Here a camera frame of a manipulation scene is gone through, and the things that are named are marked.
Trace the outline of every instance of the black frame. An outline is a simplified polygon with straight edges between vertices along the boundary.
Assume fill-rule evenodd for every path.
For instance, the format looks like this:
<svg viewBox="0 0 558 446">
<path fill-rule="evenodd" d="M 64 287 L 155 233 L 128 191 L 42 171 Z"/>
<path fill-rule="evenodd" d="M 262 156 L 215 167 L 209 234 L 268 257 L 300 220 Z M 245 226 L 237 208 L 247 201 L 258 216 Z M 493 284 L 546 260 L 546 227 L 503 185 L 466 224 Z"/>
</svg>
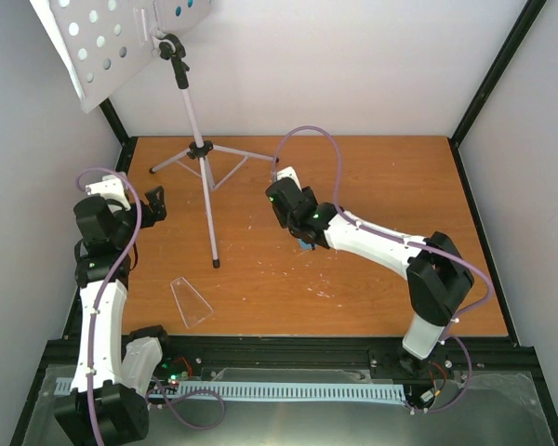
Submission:
<svg viewBox="0 0 558 446">
<path fill-rule="evenodd" d="M 473 199 L 471 186 L 458 151 L 461 142 L 469 133 L 479 112 L 494 90 L 498 80 L 510 63 L 512 56 L 523 42 L 531 25 L 537 18 L 546 0 L 527 0 L 525 6 L 514 23 L 507 39 L 498 52 L 484 81 L 480 84 L 470 106 L 463 114 L 455 133 L 449 138 L 451 154 L 458 170 L 459 179 L 465 192 L 473 223 L 480 244 L 484 251 L 485 261 L 490 277 L 495 286 L 498 303 L 509 333 L 506 337 L 497 338 L 464 338 L 463 342 L 472 354 L 472 364 L 478 370 L 489 371 L 525 371 L 531 373 L 539 399 L 546 414 L 551 435 L 558 445 L 558 416 L 551 401 L 550 392 L 539 366 L 536 351 L 533 348 L 519 346 L 519 340 L 512 323 L 511 314 L 504 296 L 494 259 L 485 237 L 484 227 L 479 216 L 477 205 Z M 106 99 L 100 104 L 112 131 L 122 145 L 116 170 L 128 172 L 138 138 L 129 137 L 112 103 Z M 33 413 L 39 390 L 49 365 L 76 364 L 81 334 L 82 310 L 80 296 L 74 297 L 68 321 L 62 339 L 48 341 L 46 350 L 37 368 L 29 395 L 20 415 L 11 446 L 19 446 Z M 396 357 L 402 339 L 399 337 L 233 337 L 233 336 L 170 336 L 172 354 L 181 352 L 192 365 L 193 371 L 204 379 L 225 367 L 253 368 L 320 368 L 320 369 L 367 369 L 373 377 L 392 379 L 405 386 L 428 384 L 428 376 L 409 377 L 391 367 L 388 358 Z M 451 360 L 453 370 L 463 370 L 465 358 L 454 342 L 448 342 L 435 350 L 435 358 L 439 362 Z M 372 360 L 379 359 L 376 366 Z M 157 370 L 157 374 L 166 376 L 165 370 Z"/>
</svg>

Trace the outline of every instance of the tripod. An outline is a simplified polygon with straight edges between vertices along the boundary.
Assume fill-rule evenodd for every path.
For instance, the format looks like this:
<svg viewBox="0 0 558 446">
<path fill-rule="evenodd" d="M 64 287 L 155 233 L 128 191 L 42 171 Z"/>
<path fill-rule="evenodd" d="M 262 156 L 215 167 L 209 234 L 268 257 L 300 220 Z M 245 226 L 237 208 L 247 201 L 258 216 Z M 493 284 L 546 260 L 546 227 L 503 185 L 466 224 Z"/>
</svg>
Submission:
<svg viewBox="0 0 558 446">
<path fill-rule="evenodd" d="M 158 170 L 163 169 L 167 165 L 178 163 L 185 169 L 200 177 L 203 182 L 203 194 L 205 195 L 205 208 L 206 208 L 206 222 L 208 224 L 208 235 L 211 241 L 211 253 L 213 255 L 213 268 L 219 268 L 219 253 L 217 251 L 217 241 L 215 239 L 215 226 L 213 223 L 213 211 L 211 210 L 211 199 L 209 193 L 213 190 L 218 189 L 225 181 L 227 181 L 237 170 L 242 167 L 242 165 L 248 160 L 248 158 L 259 158 L 261 160 L 272 161 L 272 156 L 261 155 L 259 153 L 253 153 L 250 151 L 239 151 L 237 149 L 231 149 L 229 147 L 222 147 L 213 144 L 211 141 L 203 141 L 203 136 L 198 129 L 198 124 L 196 123 L 196 116 L 194 115 L 193 103 L 190 99 L 190 93 L 188 91 L 188 76 L 186 72 L 190 69 L 188 65 L 182 60 L 186 57 L 186 50 L 184 46 L 179 41 L 179 38 L 174 34 L 167 34 L 159 44 L 160 57 L 163 60 L 171 60 L 172 67 L 174 69 L 174 74 L 176 76 L 176 83 L 184 99 L 184 106 L 186 107 L 186 112 L 188 113 L 188 119 L 190 120 L 190 126 L 193 130 L 194 141 L 190 143 L 188 149 L 181 151 L 177 155 L 172 156 L 168 160 L 156 165 L 149 169 L 149 172 L 154 174 Z M 213 178 L 213 173 L 211 172 L 211 166 L 209 164 L 207 155 L 210 151 L 223 151 L 226 153 L 232 153 L 235 155 L 242 155 L 244 158 L 240 163 L 234 167 L 229 174 L 227 174 L 219 183 L 215 183 Z M 180 159 L 184 156 L 188 156 L 191 160 L 198 159 L 200 166 L 200 174 L 195 170 L 191 169 L 188 165 L 182 163 Z"/>
</svg>

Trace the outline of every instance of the white wall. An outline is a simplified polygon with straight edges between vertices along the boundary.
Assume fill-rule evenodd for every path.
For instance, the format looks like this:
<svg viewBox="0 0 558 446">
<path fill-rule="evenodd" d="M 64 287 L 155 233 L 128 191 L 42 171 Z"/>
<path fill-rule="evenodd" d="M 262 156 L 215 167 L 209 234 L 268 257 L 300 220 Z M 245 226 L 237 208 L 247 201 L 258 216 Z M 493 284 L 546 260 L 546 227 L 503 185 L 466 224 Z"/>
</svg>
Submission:
<svg viewBox="0 0 558 446">
<path fill-rule="evenodd" d="M 558 0 L 543 8 L 461 145 L 522 343 L 558 411 Z"/>
<path fill-rule="evenodd" d="M 216 0 L 182 38 L 201 130 L 451 135 L 524 3 Z M 113 103 L 131 135 L 190 134 L 169 62 Z"/>
<path fill-rule="evenodd" d="M 0 0 L 0 445 L 73 299 L 75 174 L 118 152 L 99 109 L 81 112 L 31 5 Z"/>
</svg>

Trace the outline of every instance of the wooden surface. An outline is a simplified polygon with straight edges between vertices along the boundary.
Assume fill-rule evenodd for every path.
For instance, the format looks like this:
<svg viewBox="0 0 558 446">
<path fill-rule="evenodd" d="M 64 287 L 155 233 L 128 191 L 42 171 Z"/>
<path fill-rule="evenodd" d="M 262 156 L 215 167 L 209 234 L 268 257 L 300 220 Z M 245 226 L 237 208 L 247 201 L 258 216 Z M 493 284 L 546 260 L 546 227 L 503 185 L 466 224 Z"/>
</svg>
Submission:
<svg viewBox="0 0 558 446">
<path fill-rule="evenodd" d="M 212 138 L 226 147 L 272 154 L 279 137 Z M 221 268 L 213 269 L 200 178 L 178 164 L 148 169 L 184 150 L 189 138 L 140 138 L 129 178 L 142 194 L 166 189 L 167 220 L 139 236 L 124 330 L 163 324 L 171 334 L 404 335 L 413 312 L 406 282 L 379 265 L 335 250 L 302 251 L 277 223 L 264 191 L 270 163 L 250 159 L 212 192 Z M 440 137 L 337 137 L 343 153 L 340 204 L 387 228 L 448 234 L 467 260 L 485 269 L 448 144 Z M 336 156 L 321 137 L 293 137 L 280 166 L 331 201 Z M 241 158 L 212 152 L 217 180 Z M 185 163 L 198 169 L 198 163 Z M 170 283 L 185 277 L 215 313 L 188 330 Z M 479 299 L 479 279 L 465 305 Z M 464 316 L 454 333 L 505 335 L 496 298 Z"/>
</svg>

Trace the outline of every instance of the transparent plastic piece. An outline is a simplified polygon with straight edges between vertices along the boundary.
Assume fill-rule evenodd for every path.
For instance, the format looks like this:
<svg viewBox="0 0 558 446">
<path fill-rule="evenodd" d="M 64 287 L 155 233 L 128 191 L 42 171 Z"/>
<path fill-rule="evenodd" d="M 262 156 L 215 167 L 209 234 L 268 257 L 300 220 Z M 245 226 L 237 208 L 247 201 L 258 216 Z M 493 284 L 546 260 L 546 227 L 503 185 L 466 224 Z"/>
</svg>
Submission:
<svg viewBox="0 0 558 446">
<path fill-rule="evenodd" d="M 186 328 L 193 328 L 213 314 L 213 308 L 185 278 L 178 277 L 170 286 Z"/>
</svg>

